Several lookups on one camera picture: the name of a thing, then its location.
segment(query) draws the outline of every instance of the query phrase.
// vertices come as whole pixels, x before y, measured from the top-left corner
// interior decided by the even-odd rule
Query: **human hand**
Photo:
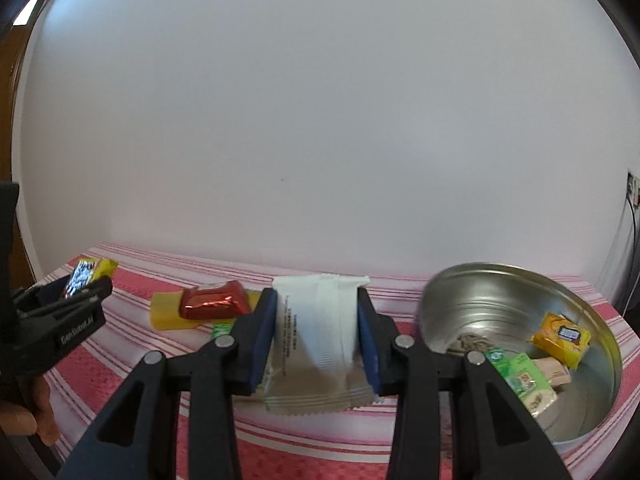
[[[0,400],[0,428],[8,435],[37,434],[45,446],[53,446],[60,437],[49,402],[51,390],[44,377],[33,380],[33,402],[35,413],[26,408]]]

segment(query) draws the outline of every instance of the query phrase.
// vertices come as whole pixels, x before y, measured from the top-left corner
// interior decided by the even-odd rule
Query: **round metal pin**
[[[235,338],[229,334],[219,335],[216,338],[216,346],[218,348],[229,348],[233,346],[235,342]]]
[[[399,346],[400,348],[411,348],[415,343],[415,339],[407,334],[396,336],[395,341],[396,346]]]
[[[478,350],[472,350],[466,355],[467,360],[473,365],[481,365],[484,363],[485,357],[482,352]]]
[[[145,363],[148,365],[158,364],[162,360],[162,352],[158,350],[152,350],[145,354]]]

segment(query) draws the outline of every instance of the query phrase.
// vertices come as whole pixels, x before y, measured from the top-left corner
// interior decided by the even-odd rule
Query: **white wall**
[[[595,0],[54,0],[24,77],[43,272],[110,240],[619,275],[640,77]]]

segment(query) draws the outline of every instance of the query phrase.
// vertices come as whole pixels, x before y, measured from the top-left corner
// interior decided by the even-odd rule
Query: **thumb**
[[[38,425],[26,408],[0,400],[0,428],[8,435],[32,435]]]

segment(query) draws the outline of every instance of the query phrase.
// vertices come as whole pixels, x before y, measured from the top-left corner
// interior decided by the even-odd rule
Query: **white snack packet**
[[[371,404],[358,344],[357,289],[368,276],[274,278],[278,292],[268,410],[283,415],[338,412]]]

